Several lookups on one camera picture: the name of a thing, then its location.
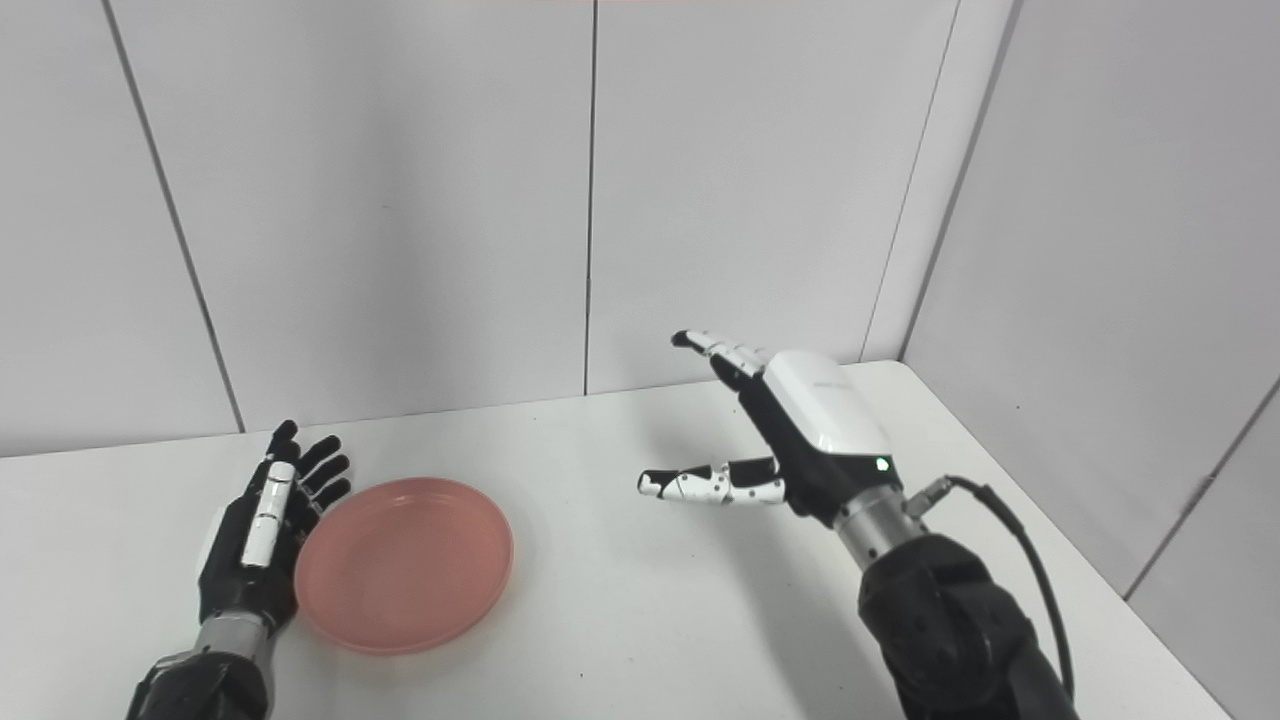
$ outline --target silver cylindrical joint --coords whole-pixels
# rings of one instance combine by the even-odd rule
[[[905,502],[899,488],[877,486],[840,510],[836,534],[863,570],[895,547],[924,534],[920,524],[904,511]]]
[[[211,615],[200,626],[192,652],[227,652],[256,661],[266,650],[268,628],[252,612]]]

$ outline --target white table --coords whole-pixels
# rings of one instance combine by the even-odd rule
[[[849,368],[895,443],[908,491],[942,473],[995,486],[1057,588],[1088,720],[1226,717],[1208,693],[906,366]],[[646,468],[764,455],[718,383],[367,420],[338,433],[357,488],[466,482],[512,525],[494,610],[444,647],[370,659],[303,623],[275,652],[273,720],[897,719],[835,534],[786,509],[643,498]],[[196,633],[210,516],[268,434],[0,460],[0,717],[122,717],[133,684]],[[1036,620],[1014,539],[963,493],[929,525],[975,550]]]

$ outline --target white robotic finger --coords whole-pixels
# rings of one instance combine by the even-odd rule
[[[262,495],[257,500],[257,510],[253,512],[253,523],[244,539],[241,565],[266,568],[271,564],[275,538],[280,533],[280,525],[284,524],[284,509],[289,502],[289,492],[293,489],[297,474],[297,469],[288,462],[271,462],[262,483]]]
[[[636,489],[659,500],[704,505],[781,505],[786,500],[786,483],[774,468],[773,459],[763,459],[724,462],[716,469],[703,465],[689,470],[646,470]]]
[[[692,347],[705,357],[721,357],[742,374],[751,377],[764,369],[762,351],[704,331],[681,331],[671,338],[678,347]]]

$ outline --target cable connector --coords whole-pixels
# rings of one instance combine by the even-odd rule
[[[942,502],[942,498],[951,492],[952,487],[955,486],[951,482],[951,478],[946,475],[933,480],[925,486],[924,489],[913,495],[911,498],[902,505],[902,512],[919,523],[920,518],[923,518],[925,512],[928,512],[938,502]]]

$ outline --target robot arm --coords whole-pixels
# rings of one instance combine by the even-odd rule
[[[764,360],[760,351],[695,331],[676,333],[672,345],[710,360],[773,451],[787,505],[835,530],[863,570],[859,616],[881,644],[909,719],[1076,717],[1014,597],[973,552],[920,521],[963,479],[943,478],[904,497],[887,436],[840,366],[822,355],[783,351]],[[716,495],[724,484],[716,489],[714,473],[710,492],[690,474],[701,478],[650,470],[640,492],[736,503],[739,493]],[[998,503],[989,492],[979,498]],[[993,510],[1011,516],[1002,503]]]
[[[223,511],[200,573],[200,634],[151,667],[125,720],[264,720],[266,650],[297,612],[293,568],[307,536],[351,492],[346,455],[329,436],[306,454],[285,420],[244,493]]]

